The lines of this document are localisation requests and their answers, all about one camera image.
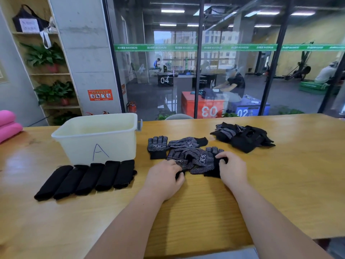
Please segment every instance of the white paper sign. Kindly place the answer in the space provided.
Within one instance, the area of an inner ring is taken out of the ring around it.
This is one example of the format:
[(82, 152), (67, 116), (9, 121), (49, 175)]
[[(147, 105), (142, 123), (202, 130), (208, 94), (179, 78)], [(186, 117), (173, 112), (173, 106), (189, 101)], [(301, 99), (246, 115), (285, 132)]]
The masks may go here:
[(20, 26), (22, 27), (23, 33), (39, 33), (38, 22), (36, 19), (25, 19), (20, 18)]

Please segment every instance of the wood grain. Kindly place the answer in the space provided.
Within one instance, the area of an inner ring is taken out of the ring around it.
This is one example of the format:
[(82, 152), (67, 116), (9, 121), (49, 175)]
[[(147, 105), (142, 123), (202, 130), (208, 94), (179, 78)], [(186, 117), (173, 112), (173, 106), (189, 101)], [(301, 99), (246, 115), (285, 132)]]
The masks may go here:
[[(277, 144), (244, 154), (216, 141), (222, 121), (267, 130)], [(0, 145), (0, 257), (83, 258), (142, 187), (147, 139), (206, 137), (240, 155), (250, 183), (312, 238), (345, 235), (345, 123), (321, 114), (144, 122), (137, 132), (138, 175), (126, 189), (37, 202), (33, 196), (60, 165), (69, 164), (51, 137), (57, 127), (32, 127)], [(220, 179), (186, 173), (181, 190), (160, 209), (146, 257), (186, 256), (252, 244), (236, 200)]]

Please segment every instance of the tripod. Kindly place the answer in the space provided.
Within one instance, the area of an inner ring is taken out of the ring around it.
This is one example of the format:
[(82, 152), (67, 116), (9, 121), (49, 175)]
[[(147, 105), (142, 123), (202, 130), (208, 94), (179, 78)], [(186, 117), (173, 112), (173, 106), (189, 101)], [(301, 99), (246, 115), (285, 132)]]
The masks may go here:
[(137, 74), (135, 73), (133, 63), (130, 64), (129, 74), (128, 74), (128, 81), (127, 81), (127, 82), (129, 82), (129, 76), (130, 76), (131, 74), (134, 74), (135, 78), (138, 78), (138, 77), (137, 77)]

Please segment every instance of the green stripe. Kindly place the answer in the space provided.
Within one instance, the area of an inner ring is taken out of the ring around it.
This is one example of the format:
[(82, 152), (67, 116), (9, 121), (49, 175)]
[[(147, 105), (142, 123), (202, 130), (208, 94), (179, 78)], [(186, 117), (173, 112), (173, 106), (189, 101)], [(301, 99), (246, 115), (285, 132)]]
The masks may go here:
[[(196, 52), (197, 44), (115, 44), (115, 52)], [(277, 44), (203, 44), (203, 52), (275, 51)], [(282, 51), (344, 51), (343, 44), (284, 44)]]

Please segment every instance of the person's left hand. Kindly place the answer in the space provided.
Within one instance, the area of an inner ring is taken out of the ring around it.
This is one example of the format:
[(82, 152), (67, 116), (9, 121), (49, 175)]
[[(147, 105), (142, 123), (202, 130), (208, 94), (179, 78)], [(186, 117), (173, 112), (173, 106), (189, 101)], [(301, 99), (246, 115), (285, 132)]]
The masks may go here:
[(185, 181), (183, 173), (180, 173), (177, 180), (175, 179), (177, 172), (181, 170), (182, 168), (176, 164), (175, 160), (163, 160), (149, 169), (143, 188), (153, 191), (163, 201), (168, 200)]

